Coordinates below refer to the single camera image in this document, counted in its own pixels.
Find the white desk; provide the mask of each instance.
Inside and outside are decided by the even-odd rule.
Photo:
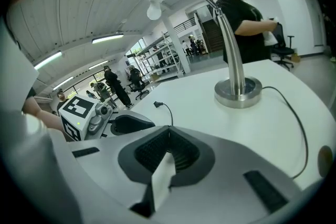
[[[299,115],[306,131],[309,159],[304,172],[295,179],[302,188],[321,179],[317,156],[328,145],[336,153],[336,122],[327,107],[302,81],[270,60],[244,65],[246,76],[261,81],[262,86],[277,88]],[[231,109],[214,98],[214,86],[228,77],[228,68],[205,72],[160,84],[132,111],[155,125],[168,125],[172,110],[174,125],[222,137],[246,145],[288,176],[297,174],[305,161],[304,142],[299,124],[281,95],[272,89],[262,91],[261,101],[247,109]]]

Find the person's arm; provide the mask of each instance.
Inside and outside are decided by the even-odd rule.
[[[277,22],[273,20],[264,20],[261,22],[244,20],[244,15],[240,13],[240,10],[226,0],[217,1],[217,5],[225,14],[235,35],[254,36],[265,31],[272,32],[277,26]]]
[[[48,128],[57,129],[61,131],[64,134],[67,141],[72,141],[72,139],[67,134],[64,133],[61,118],[47,111],[43,111],[36,102],[36,100],[34,99],[34,97],[27,98],[22,111],[26,114],[33,115],[36,118],[42,120],[43,123]]]
[[[94,86],[93,90],[97,93],[97,95],[101,98],[100,92],[98,90],[98,86]]]
[[[243,20],[235,31],[235,34],[239,36],[254,36],[266,31],[272,32],[276,28],[277,24],[278,23],[273,20],[263,20],[260,22]]]

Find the desk lamp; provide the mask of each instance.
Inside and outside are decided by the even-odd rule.
[[[151,20],[161,17],[160,4],[164,0],[149,0],[150,7],[147,16]],[[261,97],[261,82],[253,77],[245,77],[242,59],[239,53],[237,41],[230,27],[230,24],[222,10],[212,0],[207,1],[215,10],[219,26],[221,28],[227,60],[229,65],[229,78],[221,80],[215,85],[216,100],[230,108],[248,108],[256,104]]]

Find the black slot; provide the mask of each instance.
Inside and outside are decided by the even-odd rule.
[[[84,150],[73,151],[72,153],[75,158],[78,158],[78,157],[83,157],[83,156],[90,155],[96,152],[99,152],[99,149],[97,149],[96,147],[89,147],[89,148],[85,148]]]
[[[270,213],[279,210],[288,202],[259,171],[247,172],[244,177]]]

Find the black cable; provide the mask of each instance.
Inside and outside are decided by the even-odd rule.
[[[304,166],[303,166],[303,169],[298,173],[296,174],[295,176],[292,177],[292,179],[295,179],[297,178],[299,175],[301,175],[303,173],[303,171],[306,169],[307,167],[307,163],[308,163],[308,140],[307,140],[307,136],[306,136],[306,132],[305,132],[305,128],[303,128],[303,125],[302,125],[302,122],[299,118],[299,116],[297,115],[297,113],[295,112],[295,110],[292,108],[292,106],[288,103],[287,99],[284,97],[284,95],[276,88],[272,87],[272,86],[266,86],[266,87],[263,87],[263,89],[267,89],[267,88],[270,88],[270,89],[274,89],[276,90],[278,93],[280,93],[280,95],[282,96],[282,98],[284,99],[284,101],[286,102],[287,106],[289,107],[289,109],[293,112],[294,116],[296,117],[299,125],[300,125],[300,128],[301,128],[301,131],[302,131],[302,135],[303,135],[303,140],[305,142],[305,147],[306,147],[306,159],[304,161]]]
[[[165,103],[162,103],[162,102],[157,102],[157,101],[154,102],[154,106],[155,106],[156,108],[158,108],[158,107],[160,107],[160,106],[162,106],[162,105],[165,105],[165,106],[169,109],[170,117],[171,117],[171,119],[172,119],[172,124],[171,124],[171,125],[174,126],[173,114],[172,114],[172,111],[170,110],[169,106],[167,106]]]
[[[174,126],[174,119],[173,119],[172,111],[170,110],[169,106],[167,106],[165,103],[164,103],[164,105],[169,109],[170,117],[171,117],[171,119],[172,119],[172,124],[171,124],[171,125]]]

